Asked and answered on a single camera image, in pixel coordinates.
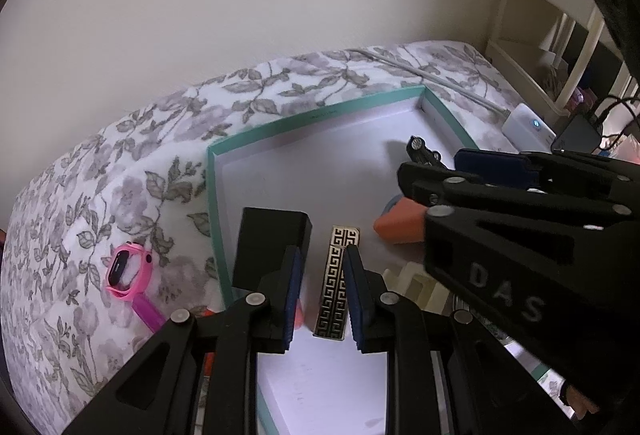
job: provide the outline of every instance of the white cable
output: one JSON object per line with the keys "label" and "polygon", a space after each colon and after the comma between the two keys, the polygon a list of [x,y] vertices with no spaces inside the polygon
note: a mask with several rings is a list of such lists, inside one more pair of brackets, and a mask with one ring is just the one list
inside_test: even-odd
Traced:
{"label": "white cable", "polygon": [[487,110],[492,110],[495,111],[495,113],[498,113],[498,115],[503,116],[504,118],[507,118],[508,116],[511,115],[511,111],[507,110],[506,108],[502,108],[501,106],[498,106],[497,104],[495,104],[494,102],[491,102],[490,100],[485,99],[484,97],[482,97],[481,95],[475,94],[474,92],[471,92],[470,90],[465,90],[464,88],[461,88],[460,86],[456,86],[455,84],[453,84],[452,82],[446,81],[445,79],[440,79],[437,78],[436,76],[425,72],[424,70],[421,70],[420,68],[415,68],[414,66],[411,65],[403,65],[402,63],[396,61],[396,60],[392,60],[389,58],[385,58],[384,56],[377,54],[375,52],[369,52],[367,49],[347,49],[348,51],[351,52],[359,52],[360,54],[363,54],[365,56],[368,56],[370,58],[376,59],[378,61],[382,61],[385,63],[388,63],[389,65],[393,65],[393,66],[397,66],[398,68],[402,68],[403,70],[406,70],[407,72],[411,72],[412,74],[415,74],[416,76],[419,76],[421,78],[424,79],[428,79],[431,82],[435,82],[437,84],[440,84],[450,90],[453,90],[455,92],[458,92],[459,94],[464,95],[465,97],[469,98],[470,100],[472,100],[474,103],[479,104],[480,106],[484,106]]}

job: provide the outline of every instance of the purple object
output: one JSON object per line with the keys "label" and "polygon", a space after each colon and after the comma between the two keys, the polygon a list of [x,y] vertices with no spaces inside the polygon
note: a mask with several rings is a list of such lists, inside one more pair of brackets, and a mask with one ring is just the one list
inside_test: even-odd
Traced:
{"label": "purple object", "polygon": [[144,294],[136,294],[132,301],[133,310],[154,334],[162,328],[166,318]]}

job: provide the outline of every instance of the white power strip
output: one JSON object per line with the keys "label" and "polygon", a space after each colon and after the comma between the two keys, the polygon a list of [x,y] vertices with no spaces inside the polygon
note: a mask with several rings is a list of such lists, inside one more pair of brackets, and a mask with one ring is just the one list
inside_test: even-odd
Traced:
{"label": "white power strip", "polygon": [[502,133],[518,151],[551,152],[556,134],[521,102],[502,125]]}

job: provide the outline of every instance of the orange block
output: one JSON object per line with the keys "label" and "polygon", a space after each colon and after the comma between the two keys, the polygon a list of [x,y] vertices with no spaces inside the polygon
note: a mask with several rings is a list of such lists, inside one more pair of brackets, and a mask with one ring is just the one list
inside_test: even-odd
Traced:
{"label": "orange block", "polygon": [[373,223],[373,230],[388,243],[412,243],[424,240],[424,214],[427,207],[403,196],[398,203]]}

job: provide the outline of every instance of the black box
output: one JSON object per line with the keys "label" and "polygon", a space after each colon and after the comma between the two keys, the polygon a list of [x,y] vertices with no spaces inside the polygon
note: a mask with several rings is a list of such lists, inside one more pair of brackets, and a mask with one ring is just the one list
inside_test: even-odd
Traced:
{"label": "black box", "polygon": [[304,212],[244,208],[234,265],[233,286],[256,291],[262,276],[280,269],[287,245],[306,259],[311,222]]}

